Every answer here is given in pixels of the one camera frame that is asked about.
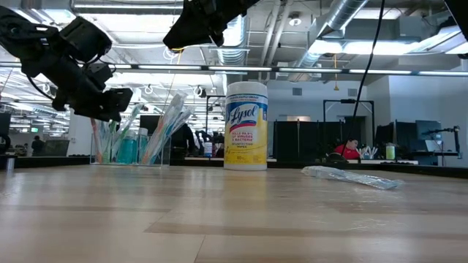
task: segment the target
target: red shirt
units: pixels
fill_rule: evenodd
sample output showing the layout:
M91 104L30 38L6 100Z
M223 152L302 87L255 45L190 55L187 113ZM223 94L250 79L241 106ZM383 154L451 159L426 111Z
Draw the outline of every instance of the red shirt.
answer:
M341 154L341 152L343 151L343 147L344 147L344 145L340 145L340 146L336 147L335 153ZM346 150L344 150L343 157L346 160L354 160L354 159L359 159L361 156L359 155L359 153L356 150L350 150L350 149L346 148Z

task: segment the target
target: lysol wipes container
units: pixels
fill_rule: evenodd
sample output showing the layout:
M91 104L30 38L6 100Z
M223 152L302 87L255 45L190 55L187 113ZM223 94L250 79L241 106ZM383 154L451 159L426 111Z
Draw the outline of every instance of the lysol wipes container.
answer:
M260 171L267 167L268 94L262 83L227 87L224 168Z

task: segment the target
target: yellow label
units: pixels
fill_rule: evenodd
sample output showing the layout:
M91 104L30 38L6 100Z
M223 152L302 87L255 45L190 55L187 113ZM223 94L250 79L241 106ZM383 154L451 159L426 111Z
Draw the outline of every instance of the yellow label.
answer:
M224 162L266 164L268 99L258 94L227 97Z

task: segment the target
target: wooden table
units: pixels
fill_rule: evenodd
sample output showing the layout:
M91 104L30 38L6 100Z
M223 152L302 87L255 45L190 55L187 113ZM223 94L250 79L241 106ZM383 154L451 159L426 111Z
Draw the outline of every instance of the wooden table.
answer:
M0 262L468 262L468 180L78 166L0 172Z

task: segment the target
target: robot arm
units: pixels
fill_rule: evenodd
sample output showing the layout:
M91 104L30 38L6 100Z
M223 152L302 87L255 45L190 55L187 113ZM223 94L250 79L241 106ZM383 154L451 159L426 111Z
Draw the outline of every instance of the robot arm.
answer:
M94 64L111 48L112 42L92 23L74 19L59 31L33 24L6 7L0 6L0 45L21 61L21 71L30 80L43 74L58 90L55 110L69 104L75 114L103 121L120 121L132 98L128 88L103 93L113 73L107 64Z

